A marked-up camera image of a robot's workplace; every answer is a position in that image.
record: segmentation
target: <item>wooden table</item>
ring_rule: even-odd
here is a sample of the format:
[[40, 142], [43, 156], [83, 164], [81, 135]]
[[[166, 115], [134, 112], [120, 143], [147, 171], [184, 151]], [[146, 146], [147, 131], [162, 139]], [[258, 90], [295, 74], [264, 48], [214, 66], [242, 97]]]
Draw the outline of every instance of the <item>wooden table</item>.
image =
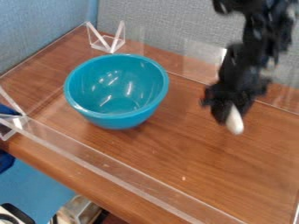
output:
[[[204, 89], [199, 81], [214, 81], [218, 68], [134, 41], [127, 41], [122, 52], [144, 54], [179, 74], [170, 73], [163, 104], [135, 129], [95, 127], [64, 100], [61, 85], [69, 71], [104, 54], [89, 48], [85, 27], [29, 58], [0, 80], [1, 86], [32, 119], [246, 223], [292, 223], [299, 189], [299, 91], [275, 84], [260, 99], [264, 103], [258, 102], [247, 115], [244, 135], [232, 136], [199, 107]], [[274, 101], [294, 113], [268, 106]], [[186, 223], [27, 137], [15, 135], [8, 151], [128, 223]], [[210, 222], [210, 214], [202, 221], [232, 223]]]

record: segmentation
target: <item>blue wall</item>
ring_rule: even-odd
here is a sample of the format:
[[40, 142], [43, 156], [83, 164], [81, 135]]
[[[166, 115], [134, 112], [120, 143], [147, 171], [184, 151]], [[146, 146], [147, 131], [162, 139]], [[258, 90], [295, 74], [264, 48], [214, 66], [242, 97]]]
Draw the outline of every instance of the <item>blue wall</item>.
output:
[[89, 20], [99, 0], [0, 1], [0, 73]]

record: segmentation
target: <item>blue bowl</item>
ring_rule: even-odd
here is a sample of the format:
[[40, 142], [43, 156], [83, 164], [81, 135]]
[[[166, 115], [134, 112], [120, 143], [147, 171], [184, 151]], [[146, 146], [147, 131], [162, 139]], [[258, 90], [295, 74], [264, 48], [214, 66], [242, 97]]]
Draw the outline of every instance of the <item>blue bowl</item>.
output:
[[64, 83], [64, 94], [92, 123], [122, 130], [154, 114], [168, 84], [167, 72], [155, 61], [134, 54], [112, 54], [75, 68]]

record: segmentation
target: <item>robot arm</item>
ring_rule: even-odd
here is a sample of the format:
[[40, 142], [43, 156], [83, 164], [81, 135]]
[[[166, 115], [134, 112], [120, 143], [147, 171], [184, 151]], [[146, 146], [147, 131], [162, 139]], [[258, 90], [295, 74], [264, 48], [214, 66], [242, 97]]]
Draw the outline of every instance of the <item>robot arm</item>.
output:
[[246, 17], [243, 42], [228, 46], [219, 69], [219, 81], [206, 89], [202, 106], [211, 107], [219, 124], [234, 134], [244, 129], [242, 117], [255, 99], [267, 93], [270, 79], [260, 77], [271, 62], [279, 62], [279, 53], [292, 43], [292, 29], [299, 18], [299, 0], [212, 0], [222, 15], [232, 12]]

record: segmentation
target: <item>bowl rim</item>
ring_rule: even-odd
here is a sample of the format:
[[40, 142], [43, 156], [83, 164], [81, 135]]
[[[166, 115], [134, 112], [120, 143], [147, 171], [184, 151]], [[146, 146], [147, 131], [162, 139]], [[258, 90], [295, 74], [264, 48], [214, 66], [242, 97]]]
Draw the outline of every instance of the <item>bowl rim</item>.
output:
[[[96, 111], [83, 108], [80, 106], [80, 104], [73, 100], [73, 98], [71, 96], [71, 91], [69, 91], [71, 78], [72, 78], [73, 74], [76, 73], [76, 71], [79, 69], [81, 69], [91, 62], [93, 62], [96, 60], [108, 59], [108, 58], [116, 58], [116, 57], [131, 57], [131, 58], [140, 59], [140, 60], [144, 60], [146, 62], [151, 63], [158, 68], [160, 75], [163, 76], [163, 88], [162, 88], [159, 95], [155, 97], [155, 99], [146, 106], [139, 108], [138, 110], [134, 110], [134, 111], [130, 111], [130, 112], [126, 112], [122, 114], [103, 114], [103, 113], [99, 113]], [[71, 73], [67, 77], [67, 80], [64, 81], [63, 92], [64, 92], [64, 97], [67, 99], [67, 102], [83, 115], [95, 116], [96, 118], [118, 119], [118, 118], [124, 118], [124, 117], [130, 117], [130, 116], [136, 116], [136, 115], [144, 113], [147, 110], [154, 109], [167, 95], [168, 86], [170, 86], [168, 74], [167, 74], [164, 68], [162, 67], [162, 65], [155, 60], [147, 58], [146, 56], [132, 54], [132, 53], [118, 53], [118, 54], [101, 55], [96, 58], [87, 60], [79, 66], [76, 66], [75, 69], [71, 71]]]

